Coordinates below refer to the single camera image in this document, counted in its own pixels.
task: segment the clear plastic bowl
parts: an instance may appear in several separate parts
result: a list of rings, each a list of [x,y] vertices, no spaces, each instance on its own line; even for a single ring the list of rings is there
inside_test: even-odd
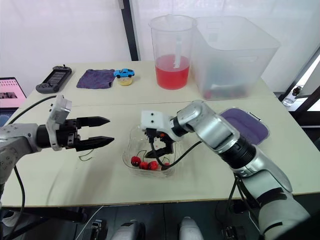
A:
[[[154,148],[157,150],[159,148],[163,148],[165,144],[159,140],[159,138],[154,139]],[[124,164],[131,170],[131,172],[138,176],[146,176],[146,177],[167,177],[171,176],[176,168],[180,168],[185,159],[182,159],[175,166],[170,167],[168,169],[162,170],[159,165],[156,170],[145,170],[140,169],[138,166],[133,166],[131,164],[131,158],[133,156],[138,156],[141,161],[150,163],[151,161],[157,161],[155,158],[145,158],[145,154],[151,151],[150,143],[148,137],[144,134],[140,126],[134,127],[130,131],[129,135],[129,144],[127,149],[124,151],[122,155],[122,160]],[[166,154],[160,157],[160,160],[163,163],[174,163],[184,152],[185,148],[183,147],[183,141],[174,142],[173,143],[173,153]]]

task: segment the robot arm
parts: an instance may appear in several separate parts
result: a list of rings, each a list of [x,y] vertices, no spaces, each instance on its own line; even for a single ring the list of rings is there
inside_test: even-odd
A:
[[[169,136],[171,140],[179,141],[187,133],[196,133],[229,164],[259,203],[259,229],[266,239],[275,239],[309,217],[308,212],[293,199],[292,187],[285,173],[203,101],[193,101],[176,117],[143,111],[141,128],[151,144],[154,137],[162,140],[161,136]]]
[[[103,147],[114,140],[106,136],[81,140],[78,135],[81,127],[101,126],[110,121],[100,116],[66,119],[70,110],[71,101],[58,95],[45,125],[14,123],[0,128],[0,198],[12,169],[24,155],[41,152],[45,148],[84,151]]]

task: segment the laptop screen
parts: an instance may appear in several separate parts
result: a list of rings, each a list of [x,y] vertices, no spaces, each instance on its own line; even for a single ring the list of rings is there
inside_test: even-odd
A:
[[[0,108],[19,108],[26,96],[14,77],[0,77]]]

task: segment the bottle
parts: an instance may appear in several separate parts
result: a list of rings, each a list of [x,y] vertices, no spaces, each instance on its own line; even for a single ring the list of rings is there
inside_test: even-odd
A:
[[[296,96],[299,95],[301,89],[301,86],[297,86],[295,89],[293,89],[292,92],[290,92],[288,96],[286,96],[285,99],[282,101],[282,104],[286,107],[291,107],[292,104],[294,104],[294,102],[297,100]]]

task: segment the plastic storage container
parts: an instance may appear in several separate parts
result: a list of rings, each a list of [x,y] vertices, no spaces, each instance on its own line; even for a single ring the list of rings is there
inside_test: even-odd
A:
[[[173,151],[172,154],[166,154],[160,157],[160,160],[165,164],[169,163],[172,164],[177,160],[185,151],[186,149],[183,146],[184,140],[179,142],[173,143]],[[157,150],[159,148],[163,148],[165,144],[160,141],[158,138],[154,139],[154,148]],[[176,168],[179,168],[183,165],[183,162],[186,161],[188,155],[186,155],[179,163],[175,166],[172,166],[168,169],[162,170],[161,166],[159,165],[156,170],[149,170],[149,169],[140,169],[138,166],[133,166],[131,164],[131,158],[133,156],[137,156],[143,162],[150,163],[152,161],[157,161],[155,158],[145,158],[147,152],[151,151],[150,143],[148,137],[144,134],[139,126],[134,127],[130,131],[129,135],[129,144],[127,149],[124,151],[122,155],[122,160],[124,164],[131,170],[131,172],[138,176],[147,176],[147,177],[167,177],[172,175]]]
[[[196,20],[191,67],[200,93],[207,100],[249,95],[280,43],[244,17]]]
[[[184,87],[188,80],[196,20],[168,14],[153,18],[149,25],[158,85],[169,90]]]

